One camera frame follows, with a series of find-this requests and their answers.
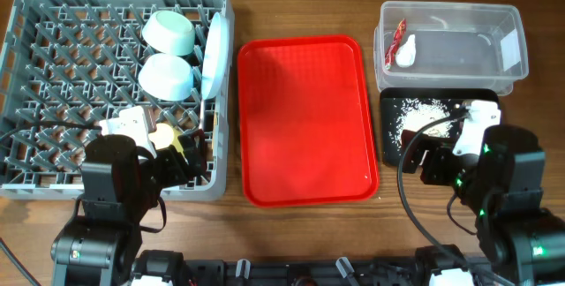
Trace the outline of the white plastic fork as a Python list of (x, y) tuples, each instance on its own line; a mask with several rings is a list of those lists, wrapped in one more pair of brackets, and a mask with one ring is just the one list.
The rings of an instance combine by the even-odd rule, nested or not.
[(206, 100), (202, 99), (200, 102), (200, 116), (199, 116), (199, 129), (204, 131), (206, 120)]

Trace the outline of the rice and food scraps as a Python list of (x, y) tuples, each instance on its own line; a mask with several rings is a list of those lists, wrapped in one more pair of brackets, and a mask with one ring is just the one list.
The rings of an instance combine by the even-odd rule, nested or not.
[(392, 110), (394, 113), (388, 123), (388, 136), (398, 146), (402, 145), (404, 130), (417, 132), (423, 126), (451, 115), (448, 106), (440, 100), (395, 100)]

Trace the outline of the yellow plastic cup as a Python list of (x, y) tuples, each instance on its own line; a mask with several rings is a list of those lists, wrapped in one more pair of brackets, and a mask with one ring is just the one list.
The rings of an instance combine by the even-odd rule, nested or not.
[(181, 131), (175, 129), (167, 123), (158, 123), (154, 132), (148, 134), (149, 139), (154, 144), (155, 149), (163, 149), (173, 146), (180, 154), (183, 153), (183, 147), (178, 140)]

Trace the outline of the light blue small bowl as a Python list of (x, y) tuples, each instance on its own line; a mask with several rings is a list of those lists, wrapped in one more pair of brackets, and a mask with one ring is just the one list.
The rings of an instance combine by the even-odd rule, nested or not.
[(150, 56), (139, 71), (140, 86), (151, 96), (180, 102), (193, 88), (192, 67), (180, 56), (157, 53)]

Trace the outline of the white napkin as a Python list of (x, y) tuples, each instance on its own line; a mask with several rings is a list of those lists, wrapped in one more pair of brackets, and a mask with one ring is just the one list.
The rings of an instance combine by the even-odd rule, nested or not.
[(395, 62), (400, 68), (411, 67), (415, 63), (416, 54), (416, 35), (410, 34), (406, 43), (397, 50)]

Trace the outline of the light blue plate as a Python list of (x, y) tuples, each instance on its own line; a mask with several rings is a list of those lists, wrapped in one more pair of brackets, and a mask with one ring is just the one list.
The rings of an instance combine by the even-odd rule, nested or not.
[(220, 88), (227, 69), (230, 51), (230, 23), (221, 13), (211, 21), (202, 66), (201, 93), (205, 100), (213, 99)]

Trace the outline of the green bowl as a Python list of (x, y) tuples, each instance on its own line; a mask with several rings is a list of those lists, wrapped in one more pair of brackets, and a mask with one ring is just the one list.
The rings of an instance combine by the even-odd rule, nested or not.
[(193, 23), (174, 11), (152, 13), (141, 34), (149, 46), (162, 53), (187, 56), (194, 49), (196, 33)]

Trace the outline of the red sauce packet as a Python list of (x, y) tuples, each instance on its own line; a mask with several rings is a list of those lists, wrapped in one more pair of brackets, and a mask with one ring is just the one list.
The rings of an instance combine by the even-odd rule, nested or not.
[(389, 70), (392, 66), (392, 63), (395, 61), (396, 52), (401, 45), (405, 33), (406, 33), (406, 19), (402, 19), (399, 22), (394, 32), (392, 42), (385, 53), (384, 65), (386, 70)]

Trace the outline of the wooden chopstick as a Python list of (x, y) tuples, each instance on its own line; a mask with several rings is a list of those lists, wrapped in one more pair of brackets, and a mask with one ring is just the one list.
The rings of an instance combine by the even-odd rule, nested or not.
[(220, 122), (219, 114), (218, 114), (217, 111), (215, 111), (214, 120), (213, 120), (213, 133), (212, 133), (212, 149), (213, 149), (214, 153), (217, 150), (216, 148), (217, 148), (217, 143), (218, 143), (218, 140), (219, 140), (219, 136), (218, 136), (218, 134), (219, 134), (219, 132), (218, 132), (219, 122)]

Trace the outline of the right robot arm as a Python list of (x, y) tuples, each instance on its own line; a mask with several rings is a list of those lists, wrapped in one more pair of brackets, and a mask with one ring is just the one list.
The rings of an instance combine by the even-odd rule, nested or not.
[(533, 285), (564, 280), (564, 221), (542, 207), (546, 154), (524, 128), (487, 128), (478, 155), (453, 154), (453, 139), (402, 134), (403, 171), (421, 168), (424, 184), (450, 186), (476, 216), (479, 247), (500, 277)]

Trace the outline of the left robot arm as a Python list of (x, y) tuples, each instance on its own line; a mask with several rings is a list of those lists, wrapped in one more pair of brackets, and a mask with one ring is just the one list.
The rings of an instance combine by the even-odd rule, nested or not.
[(150, 153), (134, 139), (100, 136), (86, 147), (84, 191), (51, 246), (55, 285), (194, 285), (180, 252), (140, 250), (147, 211), (164, 209), (161, 192), (207, 173), (203, 133), (180, 137), (180, 148)]

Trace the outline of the black waste tray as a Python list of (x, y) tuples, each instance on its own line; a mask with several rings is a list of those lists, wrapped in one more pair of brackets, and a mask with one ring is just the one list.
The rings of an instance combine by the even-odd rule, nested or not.
[(438, 119), (448, 117), (456, 105), (466, 100), (499, 103), (498, 95), (489, 89), (389, 87), (380, 93), (383, 161), (397, 166), (401, 154), (402, 132), (416, 132)]

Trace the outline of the grey dishwasher rack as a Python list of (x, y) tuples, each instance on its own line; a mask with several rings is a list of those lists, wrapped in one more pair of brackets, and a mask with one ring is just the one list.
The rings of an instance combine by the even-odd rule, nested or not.
[[(146, 92), (139, 71), (155, 53), (142, 38), (152, 13), (174, 11), (195, 27), (187, 57), (195, 86), (184, 101)], [(14, 0), (1, 46), (1, 194), (7, 199), (74, 199), (94, 124), (146, 106), (183, 134), (199, 129), (200, 89), (213, 16), (235, 18), (230, 0)], [(168, 200), (212, 201), (224, 194), (228, 92), (206, 100), (207, 173), (166, 189)], [(214, 113), (219, 140), (212, 149)]]

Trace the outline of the clear plastic bin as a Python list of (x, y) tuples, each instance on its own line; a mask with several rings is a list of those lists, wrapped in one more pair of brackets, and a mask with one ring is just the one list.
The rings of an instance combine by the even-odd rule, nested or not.
[[(414, 62), (387, 60), (400, 24), (400, 45), (415, 43)], [(529, 73), (519, 10), (509, 4), (387, 1), (374, 30), (374, 72), (379, 90), (393, 87), (482, 88), (510, 94)]]

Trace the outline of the red plastic tray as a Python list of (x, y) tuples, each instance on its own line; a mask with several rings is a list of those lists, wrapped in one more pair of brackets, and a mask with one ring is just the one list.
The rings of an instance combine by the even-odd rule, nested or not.
[(246, 43), (237, 55), (242, 186), (257, 207), (371, 198), (380, 184), (359, 44), (348, 35)]

